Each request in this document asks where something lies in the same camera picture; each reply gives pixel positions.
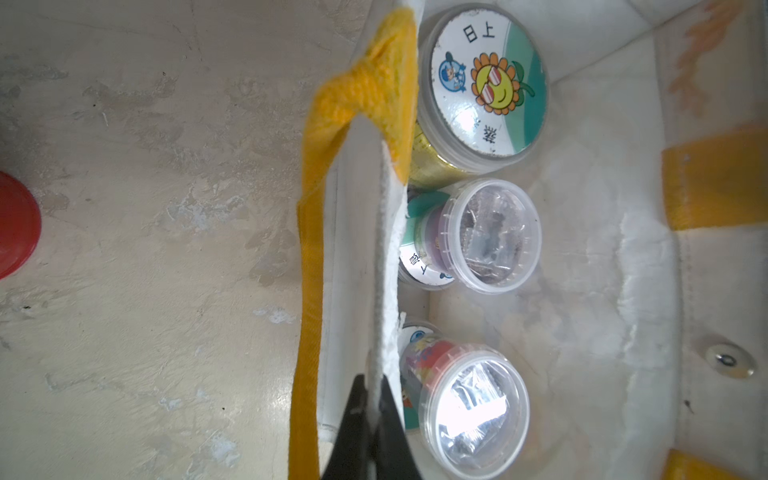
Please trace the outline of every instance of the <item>yellow strap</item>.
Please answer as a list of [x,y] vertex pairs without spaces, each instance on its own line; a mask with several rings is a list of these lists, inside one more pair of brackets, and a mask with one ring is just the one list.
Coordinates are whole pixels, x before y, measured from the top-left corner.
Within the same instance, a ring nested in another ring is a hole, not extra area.
[[[302,317],[290,410],[288,477],[319,478],[317,368],[323,326],[323,201],[325,179],[349,123],[367,116],[382,132],[395,172],[406,184],[411,161],[417,84],[416,25],[410,8],[384,19],[365,56],[317,92],[304,128],[301,240]],[[361,156],[366,161],[370,156]]]
[[743,480],[698,458],[671,449],[661,480]]
[[751,128],[662,153],[672,230],[768,221],[768,129]]

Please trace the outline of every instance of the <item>clear plastic container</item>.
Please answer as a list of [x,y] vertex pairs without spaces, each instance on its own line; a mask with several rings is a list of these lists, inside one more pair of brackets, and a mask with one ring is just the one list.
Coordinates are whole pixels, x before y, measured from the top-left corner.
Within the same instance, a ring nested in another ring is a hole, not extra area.
[[424,440],[446,470],[494,478],[515,460],[531,408],[522,377],[501,353],[436,333],[406,347],[400,372],[406,394],[418,399]]
[[419,259],[480,293],[504,293],[525,282],[541,255],[541,224],[517,185],[481,178],[452,195],[415,226]]
[[410,184],[436,190],[522,160],[543,130],[546,70],[526,30],[492,5],[448,10],[419,47]]
[[455,282],[452,276],[435,270],[429,262],[422,260],[416,248],[416,237],[421,237],[421,233],[417,232],[420,219],[435,205],[444,204],[448,198],[444,192],[428,192],[416,195],[408,202],[408,220],[400,243],[397,272],[401,282],[423,290],[443,290]]

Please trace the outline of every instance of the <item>red lid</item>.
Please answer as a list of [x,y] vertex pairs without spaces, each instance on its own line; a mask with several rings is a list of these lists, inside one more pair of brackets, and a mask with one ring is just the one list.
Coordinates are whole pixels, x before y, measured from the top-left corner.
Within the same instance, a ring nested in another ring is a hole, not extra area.
[[29,190],[0,172],[0,279],[27,261],[40,239],[40,209]]

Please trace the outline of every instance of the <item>round container lid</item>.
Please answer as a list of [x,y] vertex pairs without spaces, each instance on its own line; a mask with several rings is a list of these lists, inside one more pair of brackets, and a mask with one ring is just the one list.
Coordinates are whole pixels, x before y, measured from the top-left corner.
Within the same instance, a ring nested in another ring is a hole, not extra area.
[[0,279],[32,255],[40,238],[40,209],[29,190],[0,172]]
[[422,89],[432,92],[425,103],[434,104],[423,111],[442,118],[433,127],[458,139],[457,153],[504,161],[533,144],[547,109],[546,74],[511,16],[479,5],[452,11],[425,49],[429,75]]
[[494,478],[515,460],[530,422],[528,392],[501,354],[457,359],[435,385],[426,421],[439,461],[459,478]]
[[541,255],[541,224],[531,198],[495,178],[467,184],[446,204],[441,255],[457,276],[482,293],[522,285]]

